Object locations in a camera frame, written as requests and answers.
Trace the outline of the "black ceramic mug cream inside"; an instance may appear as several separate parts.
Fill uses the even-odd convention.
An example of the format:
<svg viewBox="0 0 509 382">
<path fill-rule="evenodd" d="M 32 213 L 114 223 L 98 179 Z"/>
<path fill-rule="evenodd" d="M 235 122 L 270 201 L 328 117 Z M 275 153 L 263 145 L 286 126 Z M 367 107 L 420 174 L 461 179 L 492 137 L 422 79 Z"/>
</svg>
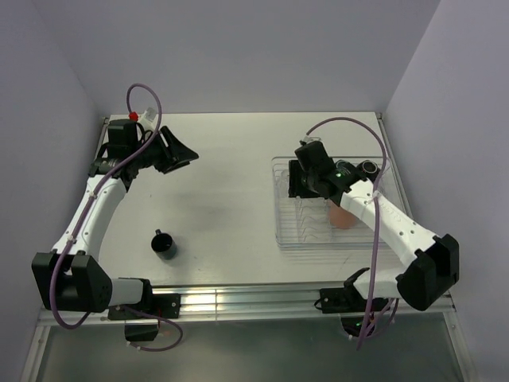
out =
<svg viewBox="0 0 509 382">
<path fill-rule="evenodd" d="M 357 165 L 357 168 L 373 183 L 375 184 L 375 181 L 377 177 L 380 174 L 380 168 L 379 166 L 371 161 L 371 160 L 364 160 L 360 164 Z"/>
</svg>

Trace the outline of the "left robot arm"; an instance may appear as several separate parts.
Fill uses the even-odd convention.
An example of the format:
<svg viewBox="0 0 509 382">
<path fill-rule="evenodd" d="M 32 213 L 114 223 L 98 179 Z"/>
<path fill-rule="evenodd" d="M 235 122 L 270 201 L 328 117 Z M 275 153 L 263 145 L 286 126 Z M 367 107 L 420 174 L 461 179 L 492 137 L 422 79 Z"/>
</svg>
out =
<svg viewBox="0 0 509 382">
<path fill-rule="evenodd" d="M 51 251 L 38 252 L 33 258 L 32 271 L 44 307 L 101 313 L 126 305 L 137 318 L 152 314 L 155 298 L 150 281 L 111 278 L 99 265 L 100 248 L 115 210 L 141 170 L 170 173 L 198 157 L 166 126 L 151 134 L 147 124 L 111 120 L 71 223 Z"/>
</svg>

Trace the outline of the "orange plastic cup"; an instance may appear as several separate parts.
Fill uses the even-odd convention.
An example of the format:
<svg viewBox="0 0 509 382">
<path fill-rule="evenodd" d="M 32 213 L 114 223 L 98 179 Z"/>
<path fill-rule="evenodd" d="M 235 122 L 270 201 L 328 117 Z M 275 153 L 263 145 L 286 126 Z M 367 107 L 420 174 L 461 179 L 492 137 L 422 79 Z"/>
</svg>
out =
<svg viewBox="0 0 509 382">
<path fill-rule="evenodd" d="M 356 225 L 356 217 L 340 206 L 329 202 L 328 218 L 330 224 L 338 229 L 349 229 Z"/>
</svg>

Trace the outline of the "clear glass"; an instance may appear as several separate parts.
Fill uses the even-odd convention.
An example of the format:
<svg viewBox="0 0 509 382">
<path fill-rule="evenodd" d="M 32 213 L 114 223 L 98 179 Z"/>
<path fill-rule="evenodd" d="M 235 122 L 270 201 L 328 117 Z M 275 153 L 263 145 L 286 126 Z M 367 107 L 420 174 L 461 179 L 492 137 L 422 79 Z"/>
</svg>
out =
<svg viewBox="0 0 509 382">
<path fill-rule="evenodd" d="M 277 191 L 283 196 L 288 195 L 289 189 L 289 171 L 276 170 L 274 173 L 274 180 Z"/>
</svg>

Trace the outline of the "dark green ceramic mug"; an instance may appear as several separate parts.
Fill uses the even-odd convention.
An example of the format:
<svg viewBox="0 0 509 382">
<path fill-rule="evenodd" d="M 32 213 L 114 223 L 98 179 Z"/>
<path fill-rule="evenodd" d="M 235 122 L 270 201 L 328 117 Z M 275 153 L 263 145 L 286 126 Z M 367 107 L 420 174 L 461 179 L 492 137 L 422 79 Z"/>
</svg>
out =
<svg viewBox="0 0 509 382">
<path fill-rule="evenodd" d="M 356 173 L 356 168 L 348 161 L 339 160 L 336 162 L 336 169 L 341 176 L 350 176 Z"/>
</svg>

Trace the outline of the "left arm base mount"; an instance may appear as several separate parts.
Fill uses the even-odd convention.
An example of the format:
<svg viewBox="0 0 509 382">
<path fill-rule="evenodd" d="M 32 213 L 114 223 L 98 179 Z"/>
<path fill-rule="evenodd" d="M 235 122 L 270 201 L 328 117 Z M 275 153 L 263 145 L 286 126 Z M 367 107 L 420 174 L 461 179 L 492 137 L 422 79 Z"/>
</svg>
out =
<svg viewBox="0 0 509 382">
<path fill-rule="evenodd" d="M 162 334 L 162 326 L 170 325 L 177 331 L 177 337 L 171 347 L 176 347 L 183 339 L 183 329 L 173 321 L 179 318 L 181 294 L 154 294 L 147 302 L 133 305 L 111 307 L 107 318 L 110 321 L 135 321 L 139 319 L 155 319 L 155 324 L 125 324 L 124 337 L 130 345 L 144 345 L 151 342 L 158 334 Z"/>
</svg>

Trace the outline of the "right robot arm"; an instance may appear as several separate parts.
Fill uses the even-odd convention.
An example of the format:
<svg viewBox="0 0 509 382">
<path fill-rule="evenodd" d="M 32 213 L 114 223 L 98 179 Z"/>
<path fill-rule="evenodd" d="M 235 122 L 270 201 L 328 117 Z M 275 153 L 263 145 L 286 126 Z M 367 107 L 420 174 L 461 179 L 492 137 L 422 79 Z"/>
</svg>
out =
<svg viewBox="0 0 509 382">
<path fill-rule="evenodd" d="M 333 160 L 322 142 L 297 148 L 289 163 L 289 196 L 322 198 L 362 221 L 396 254 L 401 267 L 372 273 L 364 268 L 340 290 L 338 310 L 362 310 L 373 299 L 377 309 L 400 298 L 424 311 L 459 280 L 459 244 L 449 234 L 423 228 L 376 188 L 382 167 L 370 160 Z"/>
</svg>

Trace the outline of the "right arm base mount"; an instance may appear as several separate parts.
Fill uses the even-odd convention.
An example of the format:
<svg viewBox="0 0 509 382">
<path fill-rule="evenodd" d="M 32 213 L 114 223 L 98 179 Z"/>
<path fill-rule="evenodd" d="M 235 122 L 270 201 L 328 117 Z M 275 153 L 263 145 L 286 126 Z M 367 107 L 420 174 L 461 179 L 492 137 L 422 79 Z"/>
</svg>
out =
<svg viewBox="0 0 509 382">
<path fill-rule="evenodd" d="M 347 334 L 358 337 L 363 323 L 367 300 L 353 286 L 322 288 L 314 307 L 322 314 L 362 314 L 361 318 L 342 318 L 341 323 Z"/>
</svg>

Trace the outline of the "small black mug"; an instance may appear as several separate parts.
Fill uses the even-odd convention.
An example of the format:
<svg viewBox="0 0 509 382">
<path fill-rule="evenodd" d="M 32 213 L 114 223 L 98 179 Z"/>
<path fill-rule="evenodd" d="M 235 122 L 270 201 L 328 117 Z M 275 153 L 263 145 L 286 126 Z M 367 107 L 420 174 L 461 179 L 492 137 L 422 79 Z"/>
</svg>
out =
<svg viewBox="0 0 509 382">
<path fill-rule="evenodd" d="M 173 237 L 157 229 L 150 242 L 152 251 L 162 259 L 170 260 L 177 255 L 177 245 Z"/>
</svg>

